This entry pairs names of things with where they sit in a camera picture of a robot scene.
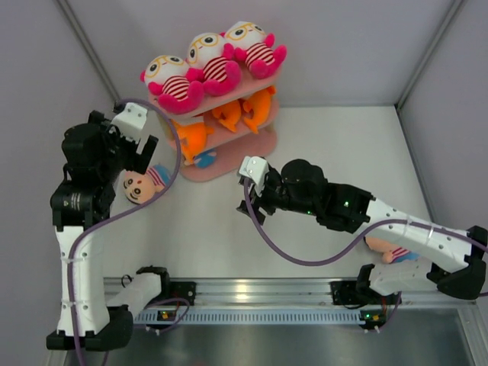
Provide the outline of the large orange shark plush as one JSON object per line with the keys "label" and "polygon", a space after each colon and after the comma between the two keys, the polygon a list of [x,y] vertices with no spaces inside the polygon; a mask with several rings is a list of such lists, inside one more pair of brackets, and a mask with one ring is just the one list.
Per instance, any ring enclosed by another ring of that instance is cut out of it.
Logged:
{"label": "large orange shark plush", "polygon": [[242,103],[245,113],[242,120],[254,134],[258,134],[258,127],[268,119],[272,96],[275,93],[276,88],[271,85],[255,92]]}

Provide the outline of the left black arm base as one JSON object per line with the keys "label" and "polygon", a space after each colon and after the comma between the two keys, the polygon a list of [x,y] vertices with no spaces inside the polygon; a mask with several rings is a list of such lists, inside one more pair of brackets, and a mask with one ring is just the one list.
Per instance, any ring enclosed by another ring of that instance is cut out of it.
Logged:
{"label": "left black arm base", "polygon": [[159,310],[157,324],[146,324],[147,329],[157,334],[175,329],[186,317],[190,307],[194,306],[197,284],[194,281],[170,281],[162,294],[149,302],[148,308],[172,305],[173,310]]}

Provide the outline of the boy doll plush blue cap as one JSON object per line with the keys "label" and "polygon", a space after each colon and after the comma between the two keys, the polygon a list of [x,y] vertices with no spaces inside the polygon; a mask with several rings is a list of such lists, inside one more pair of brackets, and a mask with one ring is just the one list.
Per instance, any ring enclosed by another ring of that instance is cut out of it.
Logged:
{"label": "boy doll plush blue cap", "polygon": [[144,204],[169,183],[171,172],[163,165],[150,166],[144,174],[127,171],[123,179],[126,198],[133,204]]}

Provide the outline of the small orange shark plush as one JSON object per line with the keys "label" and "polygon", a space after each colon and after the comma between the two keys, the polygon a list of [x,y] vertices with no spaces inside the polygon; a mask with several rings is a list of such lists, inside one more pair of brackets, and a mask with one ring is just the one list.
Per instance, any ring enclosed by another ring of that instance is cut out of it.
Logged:
{"label": "small orange shark plush", "polygon": [[213,117],[226,129],[235,133],[237,123],[240,121],[242,112],[239,100],[230,101],[211,110]]}

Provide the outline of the white panda plush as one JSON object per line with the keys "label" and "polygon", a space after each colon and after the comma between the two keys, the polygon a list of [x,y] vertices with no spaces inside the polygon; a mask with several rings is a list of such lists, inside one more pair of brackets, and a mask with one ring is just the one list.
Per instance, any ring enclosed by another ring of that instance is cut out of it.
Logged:
{"label": "white panda plush", "polygon": [[202,33],[188,46],[187,77],[202,82],[206,94],[216,97],[232,92],[241,82],[242,71],[234,60],[234,46],[218,33]]}
{"label": "white panda plush", "polygon": [[140,73],[140,81],[158,105],[170,114],[186,114],[197,109],[204,100],[204,87],[198,80],[190,81],[190,66],[174,55],[160,55]]}
{"label": "white panda plush", "polygon": [[241,62],[255,79],[271,77],[287,57],[287,47],[275,47],[275,35],[267,34],[251,21],[237,21],[221,35],[233,45],[234,58]]}

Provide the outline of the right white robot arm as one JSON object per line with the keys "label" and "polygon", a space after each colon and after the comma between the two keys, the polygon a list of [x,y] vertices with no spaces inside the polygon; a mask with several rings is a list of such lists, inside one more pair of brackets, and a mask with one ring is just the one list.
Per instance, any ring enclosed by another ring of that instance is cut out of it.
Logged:
{"label": "right white robot arm", "polygon": [[[238,169],[244,187],[240,212],[252,219],[268,246],[297,265],[319,267],[348,254],[365,238],[380,239],[416,254],[391,264],[362,265],[356,294],[372,303],[404,291],[433,291],[460,300],[483,296],[487,263],[487,231],[480,226],[455,230],[391,207],[371,192],[330,182],[323,170],[304,159],[289,161],[280,171],[260,156],[247,156]],[[306,214],[325,228],[350,233],[354,239],[339,254],[321,261],[294,258],[279,249],[262,229],[276,210]]]}

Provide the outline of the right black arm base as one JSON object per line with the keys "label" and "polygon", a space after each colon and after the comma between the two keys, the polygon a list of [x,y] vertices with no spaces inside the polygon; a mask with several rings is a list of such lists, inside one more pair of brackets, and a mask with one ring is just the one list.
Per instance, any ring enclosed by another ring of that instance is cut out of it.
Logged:
{"label": "right black arm base", "polygon": [[401,293],[380,295],[369,288],[360,289],[356,281],[333,281],[330,289],[335,306],[360,311],[364,322],[360,327],[365,333],[379,333],[402,303]]}

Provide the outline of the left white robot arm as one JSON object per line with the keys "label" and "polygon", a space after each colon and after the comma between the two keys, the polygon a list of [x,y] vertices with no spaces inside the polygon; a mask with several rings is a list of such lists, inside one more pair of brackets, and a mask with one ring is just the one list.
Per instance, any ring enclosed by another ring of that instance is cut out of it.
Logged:
{"label": "left white robot arm", "polygon": [[146,266],[107,303],[104,292],[103,246],[95,231],[113,222],[114,183],[123,171],[144,173],[158,140],[141,132],[147,110],[138,104],[120,106],[114,118],[93,111],[84,124],[64,133],[63,180],[50,198],[63,276],[61,313],[47,336],[49,350],[85,349],[109,352],[125,347],[134,318],[146,305],[167,303],[172,295],[169,273]]}

